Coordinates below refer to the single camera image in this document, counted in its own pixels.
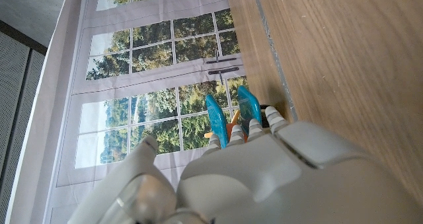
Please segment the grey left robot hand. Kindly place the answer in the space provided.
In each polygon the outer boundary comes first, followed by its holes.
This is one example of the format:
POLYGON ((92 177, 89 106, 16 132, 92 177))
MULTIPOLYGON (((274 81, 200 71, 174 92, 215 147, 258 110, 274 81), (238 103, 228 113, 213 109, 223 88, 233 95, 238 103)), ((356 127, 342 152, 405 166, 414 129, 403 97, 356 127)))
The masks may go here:
POLYGON ((422 206, 369 153, 273 107, 270 125, 239 126, 183 170, 173 187, 145 137, 79 204, 71 223, 421 223, 422 206))

